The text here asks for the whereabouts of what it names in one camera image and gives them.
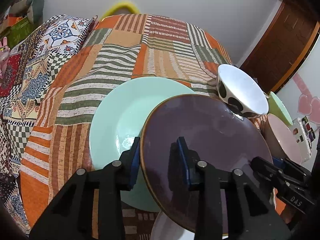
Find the pink heart sticker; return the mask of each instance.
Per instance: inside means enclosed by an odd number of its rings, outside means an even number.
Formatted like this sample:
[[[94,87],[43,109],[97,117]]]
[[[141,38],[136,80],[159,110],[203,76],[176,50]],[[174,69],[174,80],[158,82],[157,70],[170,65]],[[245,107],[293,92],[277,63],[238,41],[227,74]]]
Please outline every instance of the pink heart sticker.
[[[314,97],[311,100],[312,112],[309,115],[309,121],[320,124],[320,98]]]
[[[298,101],[298,113],[303,115],[311,114],[311,95],[300,95]]]

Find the white plate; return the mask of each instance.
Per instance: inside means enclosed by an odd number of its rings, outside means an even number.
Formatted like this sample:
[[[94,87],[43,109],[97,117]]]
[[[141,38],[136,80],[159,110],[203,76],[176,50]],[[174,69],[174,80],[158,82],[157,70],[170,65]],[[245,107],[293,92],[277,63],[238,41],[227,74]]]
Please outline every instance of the white plate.
[[[153,224],[150,240],[193,240],[194,237],[194,233],[182,228],[160,211]]]

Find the pink bowl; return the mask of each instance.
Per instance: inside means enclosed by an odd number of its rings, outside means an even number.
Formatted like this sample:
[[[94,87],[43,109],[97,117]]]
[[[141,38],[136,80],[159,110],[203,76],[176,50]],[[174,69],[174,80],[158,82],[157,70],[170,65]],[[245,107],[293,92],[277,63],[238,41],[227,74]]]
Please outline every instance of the pink bowl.
[[[301,164],[302,157],[296,139],[289,128],[274,114],[268,114],[268,119],[263,130],[271,155],[277,159],[289,158]]]

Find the white wall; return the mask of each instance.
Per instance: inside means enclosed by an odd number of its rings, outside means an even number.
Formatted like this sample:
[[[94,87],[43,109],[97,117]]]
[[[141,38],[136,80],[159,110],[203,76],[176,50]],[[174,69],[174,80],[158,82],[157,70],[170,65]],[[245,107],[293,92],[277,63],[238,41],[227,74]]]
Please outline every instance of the white wall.
[[[320,98],[320,40],[318,38],[309,56],[301,65],[297,73],[307,85],[313,97]],[[298,100],[301,95],[296,83],[290,79],[288,83],[277,93],[277,96],[284,103],[292,119],[303,117],[302,114],[297,112]],[[317,125],[310,123],[313,130],[317,130]],[[316,145],[318,143],[319,131],[315,132],[316,139],[312,142],[312,157],[310,160],[303,163],[303,166],[309,170],[312,169],[316,157]]]
[[[101,16],[119,0],[45,0],[44,20],[57,14]],[[237,63],[278,0],[131,0],[142,13],[186,21],[218,39]]]

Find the blanket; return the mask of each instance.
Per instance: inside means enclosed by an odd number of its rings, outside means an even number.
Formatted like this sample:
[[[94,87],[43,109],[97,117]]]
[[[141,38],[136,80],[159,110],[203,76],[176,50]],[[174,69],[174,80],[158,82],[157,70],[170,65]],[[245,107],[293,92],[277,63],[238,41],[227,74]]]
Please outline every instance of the blanket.
[[[159,76],[217,97],[217,68],[224,63],[231,64],[225,49],[192,24],[142,14],[103,19],[79,53],[60,65],[37,116],[28,114],[34,124],[21,161],[21,190],[30,226],[78,168],[92,169],[90,125],[112,89],[132,78]],[[124,204],[123,215],[127,239],[148,239],[156,214]]]
[[[30,226],[15,178],[22,157],[35,160],[24,149],[48,88],[63,64],[78,53],[95,20],[54,16],[10,52],[0,85],[0,198],[26,234]]]

